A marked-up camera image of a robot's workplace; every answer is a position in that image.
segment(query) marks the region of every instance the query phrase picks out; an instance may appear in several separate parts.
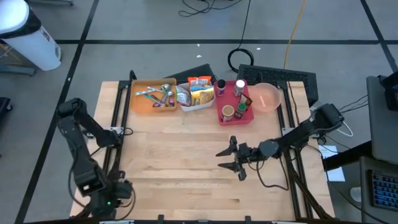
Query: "keyboard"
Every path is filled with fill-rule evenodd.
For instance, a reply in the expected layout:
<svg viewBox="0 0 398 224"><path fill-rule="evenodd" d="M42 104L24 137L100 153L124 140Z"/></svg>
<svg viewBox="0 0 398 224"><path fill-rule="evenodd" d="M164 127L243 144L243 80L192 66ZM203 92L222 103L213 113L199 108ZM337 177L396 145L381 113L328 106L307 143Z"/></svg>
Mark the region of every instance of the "keyboard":
<svg viewBox="0 0 398 224"><path fill-rule="evenodd" d="M398 177L369 170L371 184L371 205L398 211Z"/></svg>

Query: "utensil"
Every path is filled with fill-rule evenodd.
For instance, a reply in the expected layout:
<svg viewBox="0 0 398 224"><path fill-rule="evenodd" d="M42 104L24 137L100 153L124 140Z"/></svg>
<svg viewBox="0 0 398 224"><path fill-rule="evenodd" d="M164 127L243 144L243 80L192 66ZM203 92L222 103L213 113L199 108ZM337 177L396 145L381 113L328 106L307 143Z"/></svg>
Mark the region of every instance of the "utensil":
<svg viewBox="0 0 398 224"><path fill-rule="evenodd" d="M154 95L145 94L145 97L148 98L148 99L150 99L150 100L152 100L152 101L155 102L155 103L160 104L161 106L164 105L164 103L161 102L161 100L158 99L158 97L156 97L156 96L154 96Z"/></svg>
<svg viewBox="0 0 398 224"><path fill-rule="evenodd" d="M145 91L138 91L138 92L135 93L135 95L136 96L143 95L143 94L146 94L146 93L152 93L153 91L156 91L156 90L155 89L149 89L149 90L145 90Z"/></svg>
<svg viewBox="0 0 398 224"><path fill-rule="evenodd" d="M147 86L147 88L150 89L150 90L158 91L158 92L160 92L160 93L164 93L162 90L156 89L156 88L154 88L154 87L152 87L152 86Z"/></svg>
<svg viewBox="0 0 398 224"><path fill-rule="evenodd" d="M170 91L170 89L171 89L171 86L170 86L170 84L164 84L164 85L162 85L162 86L160 87L160 89L164 91L164 94L163 94L163 96L162 96L161 101L162 101L163 103L166 103L166 99L167 99L167 97L169 96L169 91Z"/></svg>
<svg viewBox="0 0 398 224"><path fill-rule="evenodd" d="M169 103L167 104L167 106L174 106L174 100L170 98L171 96L174 96L174 92L173 92L173 91L169 91L169 92L167 93L167 96L169 97Z"/></svg>

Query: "wooden tabletop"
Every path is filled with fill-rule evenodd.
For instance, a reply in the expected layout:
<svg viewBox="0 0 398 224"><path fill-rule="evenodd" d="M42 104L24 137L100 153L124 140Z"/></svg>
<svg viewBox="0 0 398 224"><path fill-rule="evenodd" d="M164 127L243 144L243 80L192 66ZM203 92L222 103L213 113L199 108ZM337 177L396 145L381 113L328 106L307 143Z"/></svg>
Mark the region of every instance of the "wooden tabletop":
<svg viewBox="0 0 398 224"><path fill-rule="evenodd" d="M299 119L303 121L310 116L303 83L292 82L291 86ZM117 87L118 82L102 83L94 119L104 128L111 124ZM165 215L166 220L244 220L245 215L253 220L295 219L290 192L263 187L256 172L247 164L244 167L248 177L241 182L237 174L217 166L232 162L233 156L215 156L229 146L232 135L238 144L246 142L249 147L280 137L276 111L254 111L254 121L250 124L222 127L216 110L214 103L212 107L191 112L184 112L180 107L174 112L149 116L129 112L127 127L132 128L134 134L124 137L120 169L133 183L137 202L128 219L156 220L160 214ZM288 125L285 109L284 119ZM317 147L315 140L310 140L309 145ZM88 147L93 152L97 145L90 140ZM103 149L94 156L100 165L104 152ZM319 153L306 147L302 160L309 190L325 211L334 216ZM268 159L260 173L267 185L286 186L278 160ZM299 188L297 192L301 214L305 217ZM79 192L75 195L84 204L90 200L82 198ZM74 203L71 215L80 211L81 207ZM119 208L117 217L127 212L128 208Z"/></svg>

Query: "gray floor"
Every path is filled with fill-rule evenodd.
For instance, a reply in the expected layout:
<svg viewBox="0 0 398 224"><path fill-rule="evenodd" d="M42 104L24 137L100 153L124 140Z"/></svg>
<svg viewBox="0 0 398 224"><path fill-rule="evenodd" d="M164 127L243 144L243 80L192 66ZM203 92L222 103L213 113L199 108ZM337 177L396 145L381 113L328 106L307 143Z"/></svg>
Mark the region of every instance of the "gray floor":
<svg viewBox="0 0 398 224"><path fill-rule="evenodd" d="M38 3L30 6L44 27L57 40L78 40L94 0L67 4ZM200 7L201 2L187 0ZM369 7L386 40L398 39L398 25L393 0L368 0ZM222 11L180 17L187 8L178 0L99 0L87 39L157 40L157 39L239 39L244 24L247 0ZM230 4L219 0L221 7ZM300 9L300 1L252 0L246 39L289 39ZM377 40L360 1L308 0L295 39L303 40ZM101 82L126 79L130 69L138 78L160 78L209 63L219 78L232 79L226 62L236 44L157 44L157 45L84 45L72 80L68 98L80 97L93 113ZM10 97L14 110L0 131L0 216L2 223L13 223L42 148L55 105L77 45L61 45L62 65L35 77L0 74L0 96ZM398 57L398 46L388 46ZM247 44L255 64L282 68L285 45ZM233 64L249 63L236 54ZM317 74L319 101L337 107L366 94L365 78L389 75L392 70L377 45L292 45L288 69ZM345 114L354 132L353 138L340 133L330 136L352 147L370 140L366 108ZM25 222L67 218L72 200L67 194L67 173L71 164L65 140L55 132L39 183ZM348 193L359 185L359 165L344 167L346 182L333 183ZM331 189L336 216L360 221L360 212Z"/></svg>

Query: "orange bin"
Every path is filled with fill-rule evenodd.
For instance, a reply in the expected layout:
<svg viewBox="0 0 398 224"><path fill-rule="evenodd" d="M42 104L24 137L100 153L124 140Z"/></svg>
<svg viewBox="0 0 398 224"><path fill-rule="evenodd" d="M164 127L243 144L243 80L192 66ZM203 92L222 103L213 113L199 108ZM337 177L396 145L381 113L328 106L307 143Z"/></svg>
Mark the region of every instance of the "orange bin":
<svg viewBox="0 0 398 224"><path fill-rule="evenodd" d="M152 105L155 103L152 100L146 98L144 95L136 96L136 92L148 90L148 86L160 89L160 86L163 84L170 84L170 91L174 92L174 95L171 96L174 99L174 106L166 106L166 107L158 107L154 108ZM177 92L175 90L175 85L177 84L177 80L175 78L160 78L160 79L151 79L151 80L133 80L131 83L131 97L130 97L130 109L134 110L137 113L157 113L162 111L174 111L177 109ZM148 93L149 95L154 95L161 99L163 93L158 91L153 91Z"/></svg>

